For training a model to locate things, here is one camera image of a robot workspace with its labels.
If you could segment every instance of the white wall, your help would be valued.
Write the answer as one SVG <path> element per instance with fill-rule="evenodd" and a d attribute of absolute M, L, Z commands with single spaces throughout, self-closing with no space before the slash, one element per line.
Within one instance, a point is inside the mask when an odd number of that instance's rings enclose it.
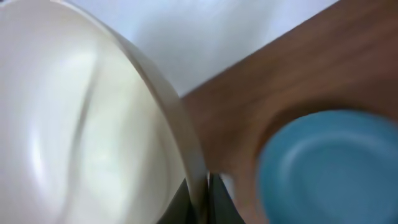
<path fill-rule="evenodd" d="M 337 0 L 71 0 L 151 58 L 179 95 Z"/>

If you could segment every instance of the blue plate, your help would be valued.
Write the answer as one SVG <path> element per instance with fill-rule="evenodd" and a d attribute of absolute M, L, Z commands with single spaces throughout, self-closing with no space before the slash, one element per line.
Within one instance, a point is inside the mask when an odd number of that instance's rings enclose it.
<path fill-rule="evenodd" d="M 398 128 L 350 110 L 298 118 L 263 148 L 257 187 L 271 224 L 398 223 Z"/>

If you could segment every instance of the white surface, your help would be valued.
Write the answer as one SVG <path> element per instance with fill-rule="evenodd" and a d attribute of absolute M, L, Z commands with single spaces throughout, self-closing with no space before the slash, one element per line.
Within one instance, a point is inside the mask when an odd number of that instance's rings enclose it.
<path fill-rule="evenodd" d="M 0 223 L 154 223 L 185 174 L 130 61 L 55 2 L 0 7 L 0 34 Z"/>
<path fill-rule="evenodd" d="M 132 41 L 181 96 L 337 0 L 71 0 Z"/>

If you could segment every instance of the wooden table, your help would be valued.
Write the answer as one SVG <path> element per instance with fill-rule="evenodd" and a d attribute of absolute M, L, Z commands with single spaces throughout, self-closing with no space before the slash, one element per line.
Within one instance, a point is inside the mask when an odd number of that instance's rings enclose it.
<path fill-rule="evenodd" d="M 230 174 L 247 223 L 256 158 L 299 116 L 359 108 L 398 120 L 398 1 L 341 0 L 184 97 L 212 172 Z"/>

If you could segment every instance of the blue bowl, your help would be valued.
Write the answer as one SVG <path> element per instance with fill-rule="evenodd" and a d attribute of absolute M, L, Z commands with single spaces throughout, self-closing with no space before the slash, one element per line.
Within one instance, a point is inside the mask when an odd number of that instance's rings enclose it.
<path fill-rule="evenodd" d="M 398 223 L 398 128 L 350 110 L 298 118 L 264 146 L 257 187 L 271 224 Z"/>

